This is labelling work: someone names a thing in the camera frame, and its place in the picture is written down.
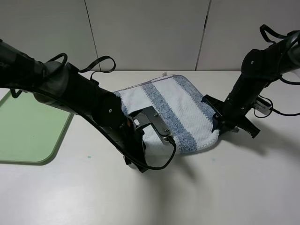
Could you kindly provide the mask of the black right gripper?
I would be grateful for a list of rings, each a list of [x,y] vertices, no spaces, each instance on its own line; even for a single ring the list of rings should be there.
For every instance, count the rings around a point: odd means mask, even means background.
[[[228,95],[225,101],[221,101],[205,95],[202,98],[202,102],[213,109],[212,130],[218,130],[220,135],[233,131],[235,128],[246,131],[252,138],[255,138],[259,134],[260,129],[246,117],[251,105],[242,103],[239,97]]]

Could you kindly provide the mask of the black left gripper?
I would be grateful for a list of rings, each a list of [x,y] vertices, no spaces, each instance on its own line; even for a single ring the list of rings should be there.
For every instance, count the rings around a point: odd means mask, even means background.
[[[143,131],[137,131],[133,119],[122,112],[114,113],[109,110],[103,117],[103,129],[118,145],[117,149],[124,156],[126,165],[135,165],[139,172],[144,173],[148,169],[142,166],[145,161],[145,143]]]

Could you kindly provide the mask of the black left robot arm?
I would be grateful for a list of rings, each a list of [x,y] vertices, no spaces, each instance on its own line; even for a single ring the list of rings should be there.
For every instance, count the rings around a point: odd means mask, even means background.
[[[143,132],[121,108],[121,98],[81,75],[61,53],[46,63],[35,60],[7,43],[0,43],[0,86],[14,98],[30,92],[45,105],[80,115],[103,134],[140,172],[150,169],[144,156]]]

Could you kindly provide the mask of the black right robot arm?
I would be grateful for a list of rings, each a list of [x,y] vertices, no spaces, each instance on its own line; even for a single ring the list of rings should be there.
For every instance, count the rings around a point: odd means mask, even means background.
[[[260,130],[246,114],[262,90],[277,80],[299,85],[299,82],[285,80],[282,75],[300,68],[300,32],[280,35],[264,24],[260,33],[271,45],[264,50],[253,49],[245,56],[241,75],[225,101],[209,95],[202,98],[214,110],[212,129],[219,130],[220,134],[241,128],[255,138]]]

